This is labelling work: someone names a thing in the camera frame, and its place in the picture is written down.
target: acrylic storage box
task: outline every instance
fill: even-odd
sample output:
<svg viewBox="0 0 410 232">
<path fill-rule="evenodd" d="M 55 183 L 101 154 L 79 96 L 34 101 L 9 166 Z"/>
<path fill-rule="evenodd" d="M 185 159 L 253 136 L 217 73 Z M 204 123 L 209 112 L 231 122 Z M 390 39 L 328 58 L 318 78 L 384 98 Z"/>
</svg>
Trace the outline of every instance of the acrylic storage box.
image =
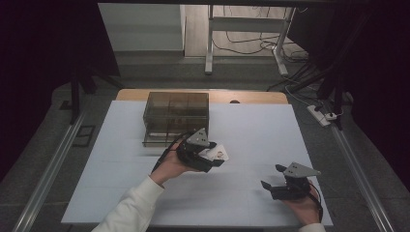
<svg viewBox="0 0 410 232">
<path fill-rule="evenodd" d="M 144 111 L 145 147 L 167 147 L 181 133 L 205 128 L 208 133 L 207 93 L 150 92 Z"/>
</svg>

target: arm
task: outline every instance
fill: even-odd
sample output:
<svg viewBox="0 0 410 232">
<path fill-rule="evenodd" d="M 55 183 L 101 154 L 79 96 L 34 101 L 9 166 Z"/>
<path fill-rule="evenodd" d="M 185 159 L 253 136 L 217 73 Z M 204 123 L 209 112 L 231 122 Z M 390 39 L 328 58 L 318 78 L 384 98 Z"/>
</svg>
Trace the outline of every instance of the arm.
<svg viewBox="0 0 410 232">
<path fill-rule="evenodd" d="M 131 188 L 118 205 L 94 228 L 93 232 L 142 232 L 150 224 L 158 198 L 163 193 L 162 184 L 194 169 L 183 165 L 175 151 L 168 153 L 162 164 L 138 187 Z"/>
<path fill-rule="evenodd" d="M 313 187 L 310 187 L 310 193 L 318 198 L 318 194 Z M 282 200 L 298 218 L 303 225 L 299 232 L 325 232 L 325 227 L 319 220 L 319 210 L 316 204 L 308 197 L 299 200 Z"/>
</svg>

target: power strip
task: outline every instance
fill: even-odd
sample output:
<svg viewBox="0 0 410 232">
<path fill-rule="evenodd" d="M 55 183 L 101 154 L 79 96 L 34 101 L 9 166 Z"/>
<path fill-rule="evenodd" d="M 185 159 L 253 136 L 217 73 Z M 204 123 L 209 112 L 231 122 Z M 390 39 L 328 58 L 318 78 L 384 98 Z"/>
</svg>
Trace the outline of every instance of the power strip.
<svg viewBox="0 0 410 232">
<path fill-rule="evenodd" d="M 319 124 L 322 125 L 322 127 L 330 125 L 331 123 L 329 123 L 329 121 L 325 118 L 325 115 L 323 115 L 322 112 L 320 112 L 319 110 L 314 110 L 315 107 L 315 105 L 310 105 L 307 107 L 307 110 L 311 113 L 311 115 L 313 115 L 317 122 L 319 122 Z"/>
</svg>

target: sleeve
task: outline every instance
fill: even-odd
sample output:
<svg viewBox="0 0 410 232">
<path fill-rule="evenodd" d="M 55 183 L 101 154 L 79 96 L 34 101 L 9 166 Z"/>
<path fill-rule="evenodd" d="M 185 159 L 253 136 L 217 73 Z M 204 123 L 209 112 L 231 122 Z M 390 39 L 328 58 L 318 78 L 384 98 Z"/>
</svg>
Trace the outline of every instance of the sleeve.
<svg viewBox="0 0 410 232">
<path fill-rule="evenodd" d="M 155 204 L 163 188 L 147 177 L 138 187 L 129 189 L 118 205 L 94 228 L 93 232 L 143 232 L 150 224 Z"/>
<path fill-rule="evenodd" d="M 321 223 L 309 224 L 300 228 L 299 232 L 325 232 L 325 226 Z"/>
</svg>

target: white wall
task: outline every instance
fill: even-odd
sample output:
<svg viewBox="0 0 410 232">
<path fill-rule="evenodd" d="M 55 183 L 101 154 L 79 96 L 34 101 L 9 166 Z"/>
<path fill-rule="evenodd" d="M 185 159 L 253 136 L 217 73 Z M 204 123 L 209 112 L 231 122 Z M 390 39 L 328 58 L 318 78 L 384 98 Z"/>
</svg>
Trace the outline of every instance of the white wall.
<svg viewBox="0 0 410 232">
<path fill-rule="evenodd" d="M 114 51 L 184 49 L 184 6 L 100 3 L 99 7 Z"/>
</svg>

